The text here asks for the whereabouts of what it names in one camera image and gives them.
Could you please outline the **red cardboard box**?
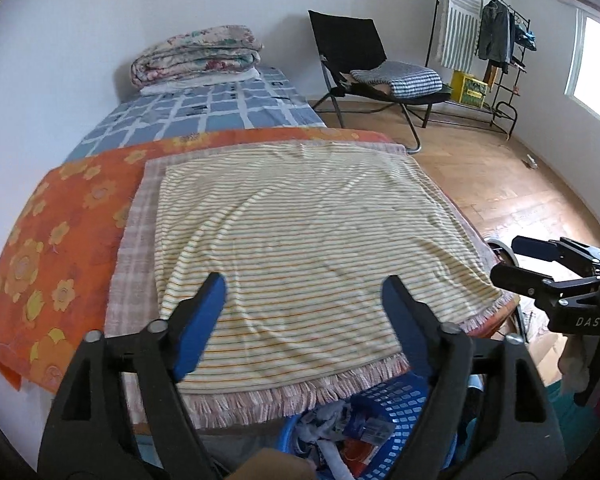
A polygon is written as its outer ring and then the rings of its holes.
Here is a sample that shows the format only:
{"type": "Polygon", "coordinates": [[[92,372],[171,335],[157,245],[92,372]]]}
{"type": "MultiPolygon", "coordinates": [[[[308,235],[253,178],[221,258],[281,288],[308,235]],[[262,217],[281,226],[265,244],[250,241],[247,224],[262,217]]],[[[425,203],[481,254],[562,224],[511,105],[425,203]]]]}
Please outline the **red cardboard box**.
{"type": "Polygon", "coordinates": [[[340,457],[348,467],[353,478],[357,479],[364,474],[378,451],[379,446],[377,445],[354,439],[346,439],[342,442],[340,457]]]}

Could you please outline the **white plastic bag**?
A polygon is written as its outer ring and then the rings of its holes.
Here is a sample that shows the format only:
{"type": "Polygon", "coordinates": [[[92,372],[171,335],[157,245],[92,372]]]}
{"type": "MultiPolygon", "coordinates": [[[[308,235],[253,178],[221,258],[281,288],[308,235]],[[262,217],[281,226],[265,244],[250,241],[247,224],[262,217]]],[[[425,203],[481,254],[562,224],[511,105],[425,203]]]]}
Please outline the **white plastic bag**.
{"type": "Polygon", "coordinates": [[[346,407],[344,401],[317,406],[301,415],[294,428],[294,452],[317,467],[326,466],[334,479],[353,479],[338,448],[346,438],[337,428],[346,407]]]}

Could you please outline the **blue plastic laundry basket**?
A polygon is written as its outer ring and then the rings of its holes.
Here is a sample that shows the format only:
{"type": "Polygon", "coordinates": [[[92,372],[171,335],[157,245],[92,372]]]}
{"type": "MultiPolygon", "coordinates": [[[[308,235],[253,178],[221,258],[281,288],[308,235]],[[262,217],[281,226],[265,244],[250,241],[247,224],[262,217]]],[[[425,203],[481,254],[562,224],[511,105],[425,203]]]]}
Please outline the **blue plastic laundry basket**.
{"type": "Polygon", "coordinates": [[[309,460],[320,479],[383,479],[428,399],[424,378],[407,373],[329,404],[290,416],[279,451],[309,460]]]}

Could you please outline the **orange floral bed sheet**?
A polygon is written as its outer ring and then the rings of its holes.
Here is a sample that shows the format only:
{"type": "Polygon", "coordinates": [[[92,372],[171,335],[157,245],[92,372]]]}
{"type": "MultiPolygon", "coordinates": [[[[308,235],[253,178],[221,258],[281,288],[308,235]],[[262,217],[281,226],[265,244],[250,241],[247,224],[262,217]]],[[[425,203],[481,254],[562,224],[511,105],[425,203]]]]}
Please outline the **orange floral bed sheet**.
{"type": "Polygon", "coordinates": [[[291,141],[390,144],[360,130],[225,130],[117,148],[46,174],[0,257],[0,363],[56,391],[81,337],[104,327],[123,232],[150,160],[291,141]]]}

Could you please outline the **black clothes rack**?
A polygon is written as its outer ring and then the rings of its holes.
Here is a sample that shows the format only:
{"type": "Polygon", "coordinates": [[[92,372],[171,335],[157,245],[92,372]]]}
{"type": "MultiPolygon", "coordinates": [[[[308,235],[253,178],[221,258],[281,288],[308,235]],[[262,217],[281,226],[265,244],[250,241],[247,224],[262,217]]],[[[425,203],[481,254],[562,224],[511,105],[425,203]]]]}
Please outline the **black clothes rack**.
{"type": "Polygon", "coordinates": [[[524,57],[535,49],[530,20],[506,0],[434,2],[425,63],[452,72],[452,103],[488,114],[488,126],[509,138],[524,57]]]}

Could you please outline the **yellow box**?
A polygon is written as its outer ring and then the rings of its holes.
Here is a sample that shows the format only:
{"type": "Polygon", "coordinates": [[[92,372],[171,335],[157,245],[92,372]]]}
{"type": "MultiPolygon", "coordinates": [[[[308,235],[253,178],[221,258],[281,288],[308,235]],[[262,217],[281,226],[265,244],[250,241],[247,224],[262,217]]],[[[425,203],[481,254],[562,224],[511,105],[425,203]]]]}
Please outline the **yellow box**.
{"type": "Polygon", "coordinates": [[[456,70],[451,79],[451,100],[458,104],[483,107],[489,86],[486,82],[456,70]]]}

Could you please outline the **dark hanging jacket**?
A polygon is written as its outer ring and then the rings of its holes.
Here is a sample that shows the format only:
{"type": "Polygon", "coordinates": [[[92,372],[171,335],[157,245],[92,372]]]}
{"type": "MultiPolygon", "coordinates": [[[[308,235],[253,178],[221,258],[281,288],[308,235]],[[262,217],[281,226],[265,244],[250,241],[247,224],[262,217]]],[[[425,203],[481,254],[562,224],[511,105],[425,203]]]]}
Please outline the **dark hanging jacket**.
{"type": "Polygon", "coordinates": [[[506,4],[489,1],[481,11],[478,58],[508,73],[513,55],[515,21],[506,4]]]}

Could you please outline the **yellow striped fringed blanket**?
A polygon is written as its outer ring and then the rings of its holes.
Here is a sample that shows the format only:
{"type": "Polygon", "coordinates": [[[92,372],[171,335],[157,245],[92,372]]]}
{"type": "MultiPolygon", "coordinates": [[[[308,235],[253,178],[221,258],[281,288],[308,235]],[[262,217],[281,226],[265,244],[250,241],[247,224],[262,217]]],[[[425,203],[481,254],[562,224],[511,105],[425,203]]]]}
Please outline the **yellow striped fringed blanket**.
{"type": "Polygon", "coordinates": [[[200,429],[298,414],[406,372],[381,307],[402,282],[486,333],[517,299],[495,258],[400,145],[271,142],[150,160],[123,232],[105,332],[165,318],[223,275],[226,303],[178,388],[200,429]]]}

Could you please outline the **checkered cushion on chair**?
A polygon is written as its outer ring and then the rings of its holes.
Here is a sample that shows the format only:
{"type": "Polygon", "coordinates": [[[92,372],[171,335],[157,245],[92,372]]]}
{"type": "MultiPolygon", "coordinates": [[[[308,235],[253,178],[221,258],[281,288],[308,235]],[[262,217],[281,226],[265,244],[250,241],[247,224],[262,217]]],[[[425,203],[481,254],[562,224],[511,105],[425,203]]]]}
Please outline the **checkered cushion on chair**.
{"type": "Polygon", "coordinates": [[[351,70],[358,84],[399,100],[429,96],[443,88],[440,75],[431,68],[396,61],[385,61],[372,70],[351,70]]]}

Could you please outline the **striped hanging towel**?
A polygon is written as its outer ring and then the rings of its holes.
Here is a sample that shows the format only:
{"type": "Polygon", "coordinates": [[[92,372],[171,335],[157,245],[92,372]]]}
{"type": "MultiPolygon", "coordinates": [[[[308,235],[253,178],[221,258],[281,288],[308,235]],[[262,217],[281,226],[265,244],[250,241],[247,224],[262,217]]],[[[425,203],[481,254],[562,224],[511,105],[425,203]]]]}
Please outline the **striped hanging towel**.
{"type": "Polygon", "coordinates": [[[437,60],[469,73],[476,55],[483,0],[440,0],[437,60]]]}

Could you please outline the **black folding chair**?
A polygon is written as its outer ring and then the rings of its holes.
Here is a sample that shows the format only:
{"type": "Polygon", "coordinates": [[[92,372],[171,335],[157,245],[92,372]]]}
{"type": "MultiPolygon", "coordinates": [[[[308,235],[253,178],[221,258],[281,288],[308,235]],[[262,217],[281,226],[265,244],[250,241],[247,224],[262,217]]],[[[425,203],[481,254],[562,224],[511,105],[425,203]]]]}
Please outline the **black folding chair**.
{"type": "Polygon", "coordinates": [[[408,109],[425,107],[422,125],[428,125],[432,108],[451,99],[451,87],[432,68],[389,60],[370,18],[313,10],[308,14],[327,87],[325,95],[312,108],[317,110],[325,101],[331,102],[338,124],[343,126],[344,111],[339,101],[346,96],[381,102],[378,112],[397,106],[415,140],[415,145],[407,151],[419,153],[422,141],[408,109]]]}

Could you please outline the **blue checkered bed sheet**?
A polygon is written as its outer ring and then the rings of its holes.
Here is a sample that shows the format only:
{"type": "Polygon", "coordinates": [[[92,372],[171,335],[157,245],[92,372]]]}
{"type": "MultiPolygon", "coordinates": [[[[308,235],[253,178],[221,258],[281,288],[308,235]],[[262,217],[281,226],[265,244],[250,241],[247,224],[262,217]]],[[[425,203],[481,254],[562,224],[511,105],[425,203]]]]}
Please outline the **blue checkered bed sheet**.
{"type": "Polygon", "coordinates": [[[137,94],[101,120],[67,159],[204,132],[324,125],[280,70],[262,67],[259,73],[245,81],[137,94]]]}

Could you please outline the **folded floral quilt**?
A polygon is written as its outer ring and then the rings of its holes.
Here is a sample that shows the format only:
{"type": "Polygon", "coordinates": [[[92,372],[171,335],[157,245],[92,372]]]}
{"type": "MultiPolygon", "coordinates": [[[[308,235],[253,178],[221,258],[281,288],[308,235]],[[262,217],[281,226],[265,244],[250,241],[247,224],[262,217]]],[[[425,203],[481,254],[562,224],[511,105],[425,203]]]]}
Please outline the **folded floral quilt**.
{"type": "Polygon", "coordinates": [[[216,74],[242,73],[261,61],[262,42],[245,25],[186,32],[149,47],[131,63],[132,85],[158,84],[216,74]]]}

